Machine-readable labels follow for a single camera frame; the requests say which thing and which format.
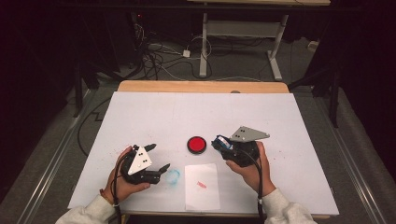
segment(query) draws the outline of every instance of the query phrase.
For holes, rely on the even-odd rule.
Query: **white sleeve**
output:
[[[280,189],[275,189],[263,197],[262,206],[267,214],[265,224],[316,223],[306,208],[300,204],[289,202]]]
[[[114,207],[102,196],[97,195],[87,207],[79,206],[71,209],[61,216],[56,221],[56,224],[103,224],[107,223],[114,213]]]

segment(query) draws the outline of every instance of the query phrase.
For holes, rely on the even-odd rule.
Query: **pink marking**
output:
[[[199,182],[199,181],[198,181],[197,185],[198,185],[199,187],[203,188],[203,189],[206,189],[206,185],[203,184],[203,183],[201,183],[201,182]]]

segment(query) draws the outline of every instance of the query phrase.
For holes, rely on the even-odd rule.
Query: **round button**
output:
[[[201,154],[206,149],[206,141],[203,137],[194,136],[187,142],[187,148],[192,154]]]

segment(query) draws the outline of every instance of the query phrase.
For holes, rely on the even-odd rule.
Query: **person's right hand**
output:
[[[226,161],[226,164],[231,168],[231,170],[233,170],[237,174],[240,174],[244,178],[245,182],[251,188],[256,190],[256,192],[262,190],[262,195],[265,196],[271,193],[272,191],[274,191],[276,187],[271,181],[270,165],[268,163],[267,156],[265,155],[264,144],[262,142],[256,142],[256,143],[260,152],[260,157],[257,159],[257,163],[260,165],[260,160],[262,161],[262,182],[263,182],[262,189],[259,189],[259,185],[260,185],[259,172],[257,171],[257,168],[254,164],[243,168],[233,161]]]

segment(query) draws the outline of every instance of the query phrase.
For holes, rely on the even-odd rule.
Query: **hand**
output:
[[[126,153],[128,153],[131,150],[132,150],[132,147],[127,147],[119,155],[119,158],[117,159],[116,164],[119,162],[120,158],[123,155],[125,155]],[[110,200],[111,204],[114,203],[113,195],[111,193],[111,190],[113,188],[112,181],[114,180],[115,172],[116,172],[115,169],[113,169],[111,171],[110,175],[108,176],[106,188],[104,189],[104,194]],[[142,191],[144,189],[148,189],[149,186],[150,186],[149,183],[140,183],[138,185],[130,184],[130,183],[126,182],[125,179],[122,176],[118,177],[117,178],[117,198],[119,199],[119,203],[122,202],[123,200],[125,200],[126,198],[128,198],[128,196],[133,194],[133,193],[137,193],[137,192]]]
[[[260,152],[260,157],[257,159],[257,163],[260,165],[260,161],[262,161],[262,189],[259,189],[259,172],[254,164],[244,168],[240,167],[233,161],[226,161],[226,164],[231,168],[231,170],[233,170],[237,174],[240,174],[251,188],[253,188],[256,192],[259,192],[259,190],[261,190],[262,195],[265,196],[274,191],[276,187],[271,181],[270,165],[268,163],[267,156],[265,155],[264,144],[262,142],[256,143]]]

